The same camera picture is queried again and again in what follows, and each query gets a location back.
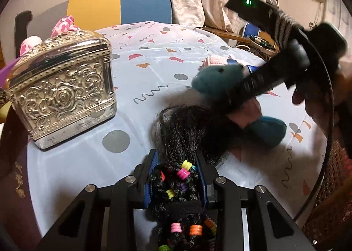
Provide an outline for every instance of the gray panel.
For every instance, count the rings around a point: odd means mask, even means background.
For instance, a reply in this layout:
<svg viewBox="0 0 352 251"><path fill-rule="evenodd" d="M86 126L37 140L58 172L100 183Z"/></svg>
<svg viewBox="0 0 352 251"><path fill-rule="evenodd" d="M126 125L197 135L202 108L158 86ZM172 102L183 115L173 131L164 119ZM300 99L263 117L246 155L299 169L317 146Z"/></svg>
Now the gray panel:
<svg viewBox="0 0 352 251"><path fill-rule="evenodd" d="M51 36L51 31L56 23L66 16L68 1L58 4L40 15L33 16L28 24L27 36L37 35L42 40Z"/></svg>

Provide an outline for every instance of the black braided hair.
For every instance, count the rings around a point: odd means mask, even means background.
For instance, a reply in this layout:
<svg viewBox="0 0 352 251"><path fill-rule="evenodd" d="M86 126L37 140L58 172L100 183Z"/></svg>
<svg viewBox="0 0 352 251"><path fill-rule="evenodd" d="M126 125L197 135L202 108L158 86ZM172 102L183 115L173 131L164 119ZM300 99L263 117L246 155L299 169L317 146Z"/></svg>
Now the black braided hair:
<svg viewBox="0 0 352 251"><path fill-rule="evenodd" d="M201 105L167 107L159 113L158 123L158 150L166 161L194 163L200 149L207 164L220 166L242 136L241 128L227 116Z"/></svg>
<svg viewBox="0 0 352 251"><path fill-rule="evenodd" d="M209 249L209 241L214 236L204 224L207 215L198 213L174 214L168 208L170 204L182 202L200 202L200 186L198 173L190 168L189 176L181 180L177 172L181 169L183 161L172 160L156 166L150 175L151 203L149 209L158 222L158 244L167 245L174 251L205 251ZM184 191L181 184L187 186ZM172 190L174 196L169 198L166 191ZM180 223L182 232L171 232L172 223ZM201 225L203 235L189 235L191 225Z"/></svg>

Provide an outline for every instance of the box base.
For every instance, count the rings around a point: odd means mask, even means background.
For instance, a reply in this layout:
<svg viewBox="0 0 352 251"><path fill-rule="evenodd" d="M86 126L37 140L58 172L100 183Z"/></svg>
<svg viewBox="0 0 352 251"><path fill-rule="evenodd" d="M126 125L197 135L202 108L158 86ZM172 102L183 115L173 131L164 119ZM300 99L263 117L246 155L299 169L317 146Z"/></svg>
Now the box base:
<svg viewBox="0 0 352 251"><path fill-rule="evenodd" d="M95 125L113 117L116 113L116 102L88 115L60 130L52 132L36 141L35 144L41 149L47 149L64 140L69 139Z"/></svg>

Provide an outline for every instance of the black cable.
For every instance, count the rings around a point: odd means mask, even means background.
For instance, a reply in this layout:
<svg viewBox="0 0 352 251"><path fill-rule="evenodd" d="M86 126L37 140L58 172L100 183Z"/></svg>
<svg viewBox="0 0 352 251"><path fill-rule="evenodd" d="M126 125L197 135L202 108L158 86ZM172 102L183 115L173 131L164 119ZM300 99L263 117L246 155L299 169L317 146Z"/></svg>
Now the black cable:
<svg viewBox="0 0 352 251"><path fill-rule="evenodd" d="M308 205L310 204L310 202L314 198L314 195L318 191L319 186L321 185L321 183L324 179L325 171L326 171L327 165L329 163L329 159L330 159L330 152L331 152L333 133L334 133L335 104L334 104L334 93L333 93L333 89L332 89L332 84L331 84L329 72L328 72L328 69L326 68L326 65L325 65L321 55L316 50L316 48L313 46L313 44L310 41L308 41L308 39L305 39L305 41L306 41L306 44L308 45L308 47L310 48L311 53L315 54L315 57L320 59L322 67L324 67L324 71L326 72L325 75L326 75L326 79L327 79L327 83L328 83L328 92L330 94L330 121L329 121L329 134L328 134L328 139L327 139L327 143L326 143L325 156L324 156L323 164L321 166L321 170L320 170L318 179L316 180L316 183L315 183L311 193L309 194L307 200L302 205L300 210L297 212L296 216L293 218L294 221L296 221L302 215L302 213L306 210L306 208L308 207Z"/></svg>

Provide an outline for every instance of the floral relief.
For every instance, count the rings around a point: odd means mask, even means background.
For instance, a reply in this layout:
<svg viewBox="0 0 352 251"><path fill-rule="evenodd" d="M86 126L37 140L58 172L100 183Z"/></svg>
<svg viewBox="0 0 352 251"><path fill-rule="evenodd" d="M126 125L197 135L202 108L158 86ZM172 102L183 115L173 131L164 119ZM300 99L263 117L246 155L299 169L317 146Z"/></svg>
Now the floral relief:
<svg viewBox="0 0 352 251"><path fill-rule="evenodd" d="M37 131L99 104L105 95L99 62L71 67L37 82L19 104Z"/></svg>

